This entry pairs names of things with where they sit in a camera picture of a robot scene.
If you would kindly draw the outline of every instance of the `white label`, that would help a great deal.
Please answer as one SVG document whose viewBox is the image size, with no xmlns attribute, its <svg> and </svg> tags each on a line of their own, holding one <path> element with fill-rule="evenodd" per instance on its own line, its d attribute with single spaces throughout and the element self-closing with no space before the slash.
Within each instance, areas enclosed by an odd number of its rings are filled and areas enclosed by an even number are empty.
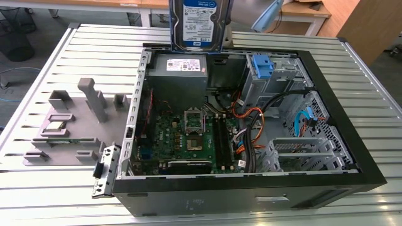
<svg viewBox="0 0 402 226">
<path fill-rule="evenodd" d="M 246 168 L 246 161 L 239 160 L 238 166 Z"/>
<path fill-rule="evenodd" d="M 137 4 L 120 3 L 120 6 L 132 6 L 132 7 L 137 7 Z"/>
<path fill-rule="evenodd" d="M 200 60 L 195 59 L 168 59 L 167 71 L 200 72 Z"/>
<path fill-rule="evenodd" d="M 194 46 L 200 46 L 199 41 L 212 41 L 214 22 L 211 15 L 215 8 L 188 7 L 183 5 L 183 40 L 194 41 Z"/>
<path fill-rule="evenodd" d="M 255 197 L 258 202 L 278 202 L 278 201 L 290 201 L 284 196 L 272 196 L 272 197 Z"/>
<path fill-rule="evenodd" d="M 238 99 L 236 102 L 239 103 L 240 106 L 243 106 L 244 101 L 242 101 L 240 99 Z"/>
</svg>

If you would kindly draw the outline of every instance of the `side panel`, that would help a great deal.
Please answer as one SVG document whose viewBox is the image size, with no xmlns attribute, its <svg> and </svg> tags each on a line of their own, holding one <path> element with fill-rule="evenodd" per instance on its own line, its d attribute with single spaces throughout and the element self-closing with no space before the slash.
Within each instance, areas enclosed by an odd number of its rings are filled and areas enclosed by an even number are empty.
<svg viewBox="0 0 402 226">
<path fill-rule="evenodd" d="M 166 216 L 318 208 L 351 192 L 322 186 L 115 195 L 133 216 Z"/>
</svg>

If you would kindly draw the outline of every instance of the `metal bracket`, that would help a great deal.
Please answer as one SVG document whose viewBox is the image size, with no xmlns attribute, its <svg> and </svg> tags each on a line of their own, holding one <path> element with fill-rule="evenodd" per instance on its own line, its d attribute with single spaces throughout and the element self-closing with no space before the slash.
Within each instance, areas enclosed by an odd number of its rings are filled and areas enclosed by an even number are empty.
<svg viewBox="0 0 402 226">
<path fill-rule="evenodd" d="M 112 145 L 103 150 L 101 159 L 96 163 L 93 170 L 93 177 L 96 178 L 92 190 L 93 199 L 113 197 L 112 188 L 116 179 L 120 149 L 119 145 Z"/>
</svg>

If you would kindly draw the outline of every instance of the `wastebasket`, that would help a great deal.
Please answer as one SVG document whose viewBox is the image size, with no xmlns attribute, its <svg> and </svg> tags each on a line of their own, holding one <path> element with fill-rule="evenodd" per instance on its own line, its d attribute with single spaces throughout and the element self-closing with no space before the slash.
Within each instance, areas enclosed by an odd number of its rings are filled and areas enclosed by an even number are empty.
<svg viewBox="0 0 402 226">
<path fill-rule="evenodd" d="M 25 33 L 31 33 L 36 30 L 36 24 L 28 8 L 0 7 L 0 13 L 7 20 L 19 23 L 20 28 Z"/>
<path fill-rule="evenodd" d="M 0 20 L 0 52 L 13 62 L 25 61 L 35 54 L 20 23 L 16 21 Z"/>
</svg>

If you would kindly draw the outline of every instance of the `hard drive label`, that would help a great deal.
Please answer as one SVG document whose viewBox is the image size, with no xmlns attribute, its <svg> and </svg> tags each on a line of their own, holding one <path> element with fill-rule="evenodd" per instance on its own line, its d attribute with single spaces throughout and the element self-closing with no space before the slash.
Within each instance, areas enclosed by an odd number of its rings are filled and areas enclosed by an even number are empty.
<svg viewBox="0 0 402 226">
<path fill-rule="evenodd" d="M 200 69 L 200 60 L 196 59 L 168 59 L 167 71 L 184 71 L 184 72 L 199 72 Z"/>
<path fill-rule="evenodd" d="M 186 0 L 183 11 L 183 41 L 190 46 L 207 46 L 212 41 L 211 15 L 216 12 L 216 2 Z"/>
</svg>

